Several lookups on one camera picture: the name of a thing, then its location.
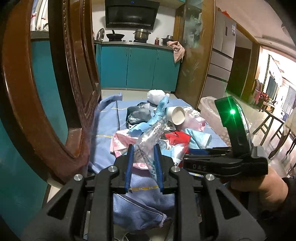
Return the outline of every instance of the blue sheet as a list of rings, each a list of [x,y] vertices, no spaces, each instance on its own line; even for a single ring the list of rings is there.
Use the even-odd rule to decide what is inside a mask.
[[[103,99],[96,111],[91,142],[89,171],[95,174],[113,165],[115,156],[110,153],[111,138],[117,130],[127,129],[126,112],[138,101],[122,101],[122,95],[113,95]],[[167,107],[189,106],[181,99],[170,99]],[[205,133],[212,135],[210,148],[227,146],[209,127]],[[114,223],[128,231],[162,226],[163,222],[173,217],[174,195],[162,195],[148,170],[133,168],[131,192],[126,195],[114,194]]]

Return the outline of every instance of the small red bottle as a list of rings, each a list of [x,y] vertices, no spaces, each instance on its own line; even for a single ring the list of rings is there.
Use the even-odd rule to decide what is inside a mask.
[[[159,39],[158,38],[156,38],[156,40],[154,41],[154,44],[159,45]]]

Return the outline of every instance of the refrigerator drawer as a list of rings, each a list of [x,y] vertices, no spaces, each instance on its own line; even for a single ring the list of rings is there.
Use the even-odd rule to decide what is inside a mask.
[[[211,56],[211,64],[218,65],[222,67],[223,69],[227,69],[231,71],[232,67],[232,60],[223,56],[222,54],[219,54],[215,51],[212,51],[212,56]]]
[[[212,96],[217,99],[223,98],[225,95],[226,86],[227,83],[208,76],[205,81],[201,98],[206,96]]]
[[[225,81],[228,81],[229,76],[230,76],[230,71],[223,69],[219,66],[210,64],[209,71],[207,74],[218,77],[218,78],[223,79]]]

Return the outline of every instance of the paper cup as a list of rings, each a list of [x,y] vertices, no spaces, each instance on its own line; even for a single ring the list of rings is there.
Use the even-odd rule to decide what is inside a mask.
[[[168,120],[175,125],[180,125],[185,120],[185,111],[181,106],[173,106],[165,109],[165,114],[168,116]]]

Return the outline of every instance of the black range hood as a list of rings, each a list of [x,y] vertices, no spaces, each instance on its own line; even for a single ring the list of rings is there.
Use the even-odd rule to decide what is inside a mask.
[[[107,28],[153,30],[159,2],[146,0],[105,0]]]

